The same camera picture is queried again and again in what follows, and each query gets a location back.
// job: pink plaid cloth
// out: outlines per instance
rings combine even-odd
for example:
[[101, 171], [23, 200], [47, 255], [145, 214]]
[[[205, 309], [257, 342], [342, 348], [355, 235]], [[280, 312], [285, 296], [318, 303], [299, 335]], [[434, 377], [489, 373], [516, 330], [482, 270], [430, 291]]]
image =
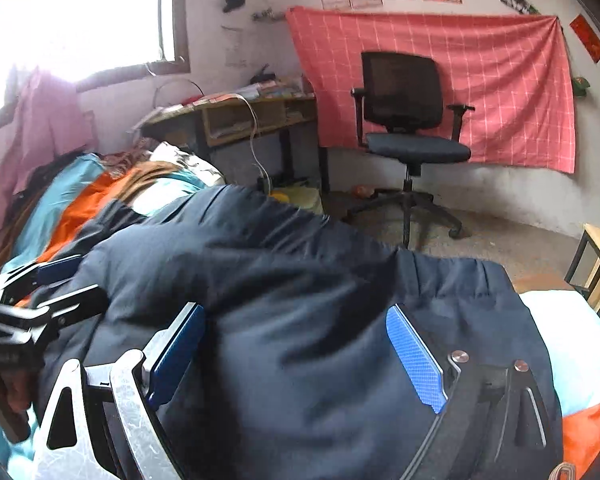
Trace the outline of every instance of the pink plaid cloth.
[[[354, 14], [294, 7], [287, 13], [298, 56], [318, 101], [326, 148], [356, 148], [354, 101], [365, 50], [433, 58], [445, 104], [473, 105], [461, 142], [471, 162], [573, 173], [573, 91], [564, 37], [555, 16]], [[417, 85], [417, 81], [407, 82]], [[423, 134], [449, 137], [452, 112]], [[366, 124], [365, 131], [384, 131]]]

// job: office chair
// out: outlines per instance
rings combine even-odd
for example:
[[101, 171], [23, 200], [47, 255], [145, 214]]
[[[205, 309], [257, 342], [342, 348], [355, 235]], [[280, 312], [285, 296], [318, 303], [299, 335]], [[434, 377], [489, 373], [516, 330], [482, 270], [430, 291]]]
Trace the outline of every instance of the office chair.
[[[443, 102], [440, 76], [436, 63], [428, 57], [397, 52], [363, 52], [364, 88], [353, 88], [356, 101], [358, 144], [369, 153], [394, 158], [403, 163], [406, 177], [402, 190], [376, 189], [372, 199], [349, 209], [344, 218], [387, 204], [398, 204], [404, 214], [402, 242], [409, 247], [411, 209], [426, 209], [451, 224], [449, 236], [459, 238], [462, 222], [444, 208], [433, 203], [433, 195], [413, 190], [412, 177], [420, 176], [423, 164], [464, 162], [471, 157], [469, 147], [458, 142], [462, 117], [474, 107], [452, 104], [446, 108], [454, 113], [451, 139], [420, 136], [416, 130], [435, 128], [442, 122]], [[381, 124], [385, 134], [363, 132], [365, 120]]]

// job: chair seat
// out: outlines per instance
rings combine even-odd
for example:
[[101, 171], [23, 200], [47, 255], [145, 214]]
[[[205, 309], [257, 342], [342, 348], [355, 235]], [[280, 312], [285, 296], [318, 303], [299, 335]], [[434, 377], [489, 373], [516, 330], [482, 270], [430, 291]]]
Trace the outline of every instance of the chair seat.
[[471, 149], [443, 137], [415, 134], [367, 134], [369, 151], [403, 164], [447, 164], [471, 158]]

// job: chair armrest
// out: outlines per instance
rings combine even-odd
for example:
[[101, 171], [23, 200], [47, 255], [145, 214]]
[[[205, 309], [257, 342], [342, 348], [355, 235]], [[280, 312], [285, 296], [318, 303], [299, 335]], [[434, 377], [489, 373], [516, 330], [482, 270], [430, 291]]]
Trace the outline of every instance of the chair armrest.
[[454, 129], [451, 133], [451, 138], [456, 142], [460, 142], [460, 130], [462, 130], [462, 117], [468, 110], [475, 112], [475, 107], [464, 104], [452, 104], [446, 106], [447, 110], [452, 110], [454, 113]]
[[362, 99], [366, 95], [364, 88], [352, 88], [351, 95], [356, 100], [356, 135], [358, 136], [358, 145], [362, 148], [366, 148], [366, 142], [364, 140], [363, 118], [362, 118]]

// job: mesh chair back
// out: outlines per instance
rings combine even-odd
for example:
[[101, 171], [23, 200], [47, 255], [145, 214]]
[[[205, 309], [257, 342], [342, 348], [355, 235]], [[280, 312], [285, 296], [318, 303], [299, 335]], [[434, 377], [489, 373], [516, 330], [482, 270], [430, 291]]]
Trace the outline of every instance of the mesh chair back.
[[398, 52], [363, 52], [365, 119], [389, 130], [428, 129], [442, 122], [443, 102], [436, 62]]

